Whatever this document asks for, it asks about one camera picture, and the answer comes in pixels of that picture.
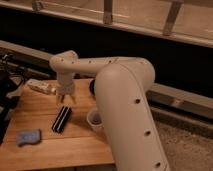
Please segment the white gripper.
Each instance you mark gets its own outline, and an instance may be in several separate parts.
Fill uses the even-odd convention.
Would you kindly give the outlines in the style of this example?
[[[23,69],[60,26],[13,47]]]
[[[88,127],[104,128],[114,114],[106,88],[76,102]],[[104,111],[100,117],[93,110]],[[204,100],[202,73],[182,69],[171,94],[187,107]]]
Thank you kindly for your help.
[[[57,74],[57,93],[56,96],[57,103],[63,103],[64,95],[69,95],[73,104],[76,104],[75,96],[72,95],[75,90],[75,84],[73,81],[73,73],[58,73]]]

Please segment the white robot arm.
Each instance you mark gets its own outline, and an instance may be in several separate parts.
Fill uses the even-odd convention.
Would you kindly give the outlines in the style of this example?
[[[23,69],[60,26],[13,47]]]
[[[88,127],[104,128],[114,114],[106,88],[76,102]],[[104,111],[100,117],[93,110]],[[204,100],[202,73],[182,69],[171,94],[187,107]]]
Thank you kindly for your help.
[[[74,93],[73,75],[95,77],[95,99],[117,171],[171,171],[146,98],[155,81],[141,57],[79,58],[73,51],[52,56],[57,99]]]

